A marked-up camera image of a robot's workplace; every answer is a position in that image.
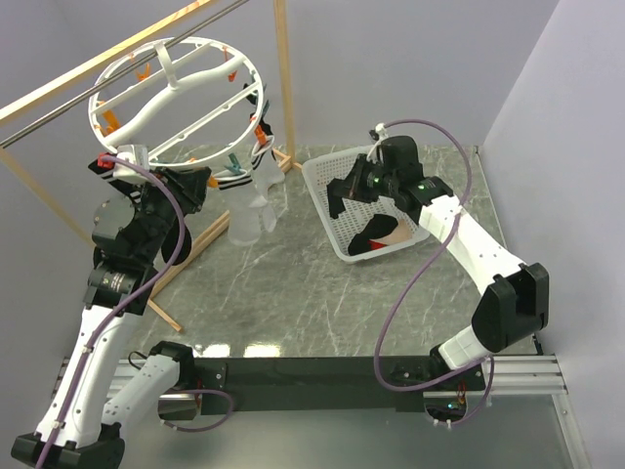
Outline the white round clip hanger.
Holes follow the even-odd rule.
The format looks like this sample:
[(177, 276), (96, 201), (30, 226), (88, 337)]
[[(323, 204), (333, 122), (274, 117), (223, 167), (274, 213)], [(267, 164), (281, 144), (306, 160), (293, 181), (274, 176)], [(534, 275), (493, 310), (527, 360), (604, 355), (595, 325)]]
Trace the white round clip hanger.
[[(139, 47), (129, 56), (108, 65), (101, 73), (97, 80), (99, 85), (103, 85), (108, 79), (112, 78), (113, 73), (119, 71), (124, 64), (131, 64), (137, 54), (145, 58), (148, 52), (154, 52), (160, 63), (160, 69), (155, 73), (140, 79), (138, 83), (128, 87), (109, 100), (101, 101), (98, 95), (94, 95), (89, 99), (89, 120), (97, 140), (105, 149), (116, 152), (119, 146), (129, 144), (135, 134), (146, 128), (157, 113), (173, 103), (174, 100), (192, 92), (197, 92), (200, 88), (223, 77), (232, 78), (243, 68), (247, 69), (249, 72), (250, 82), (223, 103), (206, 111), (186, 128), (179, 130), (177, 133), (173, 134), (172, 137), (149, 149), (149, 167), (152, 169), (171, 167), (176, 170), (206, 167), (211, 160), (233, 152), (251, 133), (255, 132), (256, 129), (260, 127), (266, 108), (266, 85), (263, 83), (262, 77), (253, 63), (237, 49), (217, 40), (191, 36), (190, 38), (184, 39), (182, 42), (191, 45), (193, 49), (178, 59), (173, 60), (170, 57), (163, 40), (154, 40)], [(199, 70), (185, 77), (179, 77), (177, 75), (177, 71), (180, 67), (202, 57), (212, 49), (225, 54), (225, 61), (222, 64), (213, 68)], [(100, 124), (99, 119), (101, 117), (107, 113), (112, 113), (115, 107), (147, 89), (160, 78), (166, 79), (167, 85), (150, 98), (127, 123), (119, 126), (116, 120), (108, 120), (105, 126)], [(254, 111), (250, 114), (249, 124), (236, 140), (228, 143), (223, 149), (199, 159), (188, 159), (180, 162), (165, 162), (159, 159), (167, 150), (184, 142), (192, 134), (231, 110), (242, 101), (252, 103)]]

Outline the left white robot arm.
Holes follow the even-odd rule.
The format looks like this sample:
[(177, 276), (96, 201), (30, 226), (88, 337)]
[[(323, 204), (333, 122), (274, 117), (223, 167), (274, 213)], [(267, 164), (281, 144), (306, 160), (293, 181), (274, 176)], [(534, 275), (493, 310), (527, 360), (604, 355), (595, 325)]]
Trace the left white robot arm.
[(94, 216), (93, 270), (61, 384), (35, 431), (16, 437), (11, 449), (15, 460), (32, 468), (118, 467), (132, 422), (162, 393), (182, 393), (195, 379), (190, 348), (160, 342), (124, 389), (107, 396), (122, 349), (164, 274), (155, 269), (155, 258), (172, 267), (190, 253), (184, 220), (202, 208), (211, 172), (162, 169), (132, 185), (98, 165), (92, 170), (118, 195)]

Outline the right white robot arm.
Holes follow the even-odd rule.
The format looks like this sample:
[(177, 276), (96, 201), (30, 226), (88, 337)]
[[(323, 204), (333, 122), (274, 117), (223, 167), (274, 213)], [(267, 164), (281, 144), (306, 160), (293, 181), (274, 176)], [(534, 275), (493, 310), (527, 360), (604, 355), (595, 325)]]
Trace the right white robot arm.
[(389, 137), (374, 152), (374, 159), (359, 154), (345, 178), (327, 185), (329, 215), (336, 219), (345, 212), (346, 200), (389, 198), (440, 241), (474, 282), (481, 298), (470, 324), (431, 350), (425, 381), (412, 387), (449, 390), (466, 369), (547, 326), (549, 274), (541, 264), (528, 265), (505, 249), (449, 185), (426, 176), (412, 138)]

